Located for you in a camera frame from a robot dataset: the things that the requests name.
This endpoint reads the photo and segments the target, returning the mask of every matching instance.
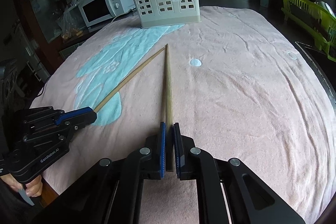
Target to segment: blue gripper pad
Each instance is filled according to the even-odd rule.
[[[161,133],[161,154],[160,154],[160,177],[163,178],[165,173],[165,155],[166,155],[166,124],[160,123]]]
[[[79,116],[88,112],[93,112],[93,110],[90,107],[84,107],[84,108],[80,108],[80,109],[76,109],[70,112],[66,112],[62,115],[59,116],[59,118],[57,120],[55,120],[55,125],[60,125],[62,121],[66,120],[66,119],[70,119],[73,118],[75,116]]]
[[[180,152],[179,152],[179,142],[177,141],[177,130],[176,125],[173,126],[173,142],[174,142],[174,151],[175,151],[175,166],[177,177],[180,178],[181,174],[181,165],[180,165]]]

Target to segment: light blue pattern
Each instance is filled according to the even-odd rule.
[[[132,28],[126,34],[114,37],[98,54],[87,61],[76,77],[86,75],[76,86],[75,109],[94,109],[134,68],[140,59],[165,34],[183,25]],[[119,92],[97,113],[94,125],[104,126],[121,115]]]
[[[194,66],[194,67],[199,67],[200,65],[202,65],[202,62],[196,58],[190,60],[189,62],[190,65]]]

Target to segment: white spot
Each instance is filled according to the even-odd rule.
[[[194,66],[194,67],[199,67],[200,65],[202,65],[202,62],[196,58],[193,58],[192,60],[190,60],[190,65]]]
[[[297,59],[297,57],[296,57],[296,55],[295,55],[294,53],[292,53],[292,52],[287,52],[287,54],[288,54],[288,56],[289,56],[291,59],[293,59],[293,60],[296,60],[296,59]]]

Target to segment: green dish rack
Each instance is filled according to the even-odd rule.
[[[315,18],[328,32],[328,41],[317,30],[312,29],[302,20],[293,15],[291,13],[290,4],[294,4]],[[320,51],[324,51],[328,55],[328,59],[336,62],[336,19],[331,14],[321,6],[309,0],[283,0],[283,8],[281,8],[281,10],[285,14],[285,21],[290,18],[304,28],[314,38],[315,46]]]

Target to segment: black tool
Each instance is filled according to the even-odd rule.
[[[76,130],[97,119],[90,107],[65,113],[52,106],[19,110],[2,117],[6,142],[0,147],[1,175],[29,183],[69,152]]]
[[[176,172],[196,180],[200,224],[304,224],[304,220],[242,161],[214,159],[174,124]],[[126,159],[101,159],[47,206],[32,224],[137,224],[144,179],[164,175],[164,123]],[[228,216],[224,201],[228,202]]]

